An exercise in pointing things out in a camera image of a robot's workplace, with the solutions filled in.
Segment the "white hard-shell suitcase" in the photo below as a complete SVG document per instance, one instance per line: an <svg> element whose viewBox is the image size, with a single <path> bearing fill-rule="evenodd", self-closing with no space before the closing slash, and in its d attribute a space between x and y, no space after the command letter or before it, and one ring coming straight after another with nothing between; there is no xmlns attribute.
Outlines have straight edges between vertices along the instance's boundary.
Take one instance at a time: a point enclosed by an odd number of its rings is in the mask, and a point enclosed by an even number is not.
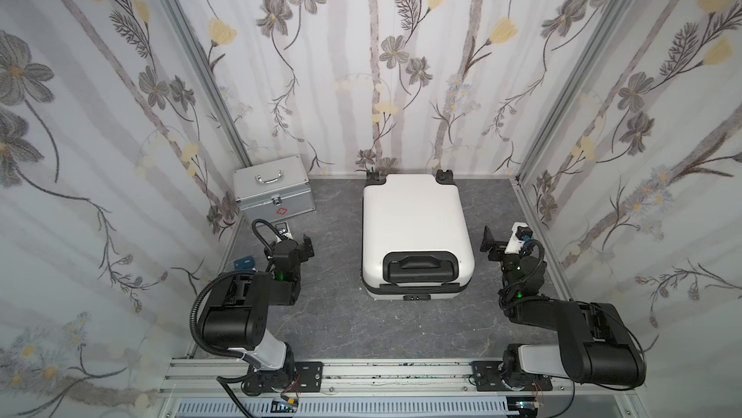
<svg viewBox="0 0 742 418"><path fill-rule="evenodd" d="M451 170L368 172L362 197L361 282L376 300L451 299L475 272Z"/></svg>

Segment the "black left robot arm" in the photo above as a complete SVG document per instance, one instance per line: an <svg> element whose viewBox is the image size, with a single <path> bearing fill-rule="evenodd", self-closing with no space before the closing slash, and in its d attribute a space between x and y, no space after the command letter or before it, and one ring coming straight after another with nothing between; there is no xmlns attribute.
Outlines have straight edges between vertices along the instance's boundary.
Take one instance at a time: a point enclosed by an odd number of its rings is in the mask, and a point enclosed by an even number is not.
<svg viewBox="0 0 742 418"><path fill-rule="evenodd" d="M299 390L300 373L292 349L268 329L272 306L293 306L301 293L301 265L315 256L311 238L300 241L282 234L263 219L251 223L264 246L267 268L222 273L197 294L189 313L189 330L197 346L209 354L249 365L242 377L218 383L233 394L241 385L247 396Z"/></svg>

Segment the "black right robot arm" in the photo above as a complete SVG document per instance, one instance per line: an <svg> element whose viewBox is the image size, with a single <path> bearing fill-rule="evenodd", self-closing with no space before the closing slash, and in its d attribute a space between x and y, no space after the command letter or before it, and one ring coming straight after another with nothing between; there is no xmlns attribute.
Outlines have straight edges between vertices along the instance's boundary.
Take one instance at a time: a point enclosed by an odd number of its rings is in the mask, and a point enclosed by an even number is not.
<svg viewBox="0 0 742 418"><path fill-rule="evenodd" d="M541 379L569 379L614 391L645 383L647 362L641 343L611 304L561 300L541 292L547 263L543 244L525 223L516 223L506 241L486 226L480 251L502 271L498 304L519 325L556 333L556 344L511 344L502 355L500 380L511 389Z"/></svg>

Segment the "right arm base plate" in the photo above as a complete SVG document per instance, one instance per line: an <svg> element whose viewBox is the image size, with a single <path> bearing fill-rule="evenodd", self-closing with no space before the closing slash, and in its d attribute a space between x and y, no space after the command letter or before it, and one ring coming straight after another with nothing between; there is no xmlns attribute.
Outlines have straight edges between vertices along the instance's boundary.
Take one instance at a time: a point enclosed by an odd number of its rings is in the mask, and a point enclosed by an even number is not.
<svg viewBox="0 0 742 418"><path fill-rule="evenodd" d="M469 382L477 392L549 392L552 381L544 375L508 370L500 360L471 362Z"/></svg>

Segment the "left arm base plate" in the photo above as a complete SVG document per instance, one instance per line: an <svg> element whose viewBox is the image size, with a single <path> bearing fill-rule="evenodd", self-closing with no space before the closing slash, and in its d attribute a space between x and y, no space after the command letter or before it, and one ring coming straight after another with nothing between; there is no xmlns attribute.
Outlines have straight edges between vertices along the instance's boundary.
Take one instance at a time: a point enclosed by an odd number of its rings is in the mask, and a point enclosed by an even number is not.
<svg viewBox="0 0 742 418"><path fill-rule="evenodd" d="M319 361L289 362L281 370L258 371L245 379L241 389L249 397L263 393L319 393L325 364Z"/></svg>

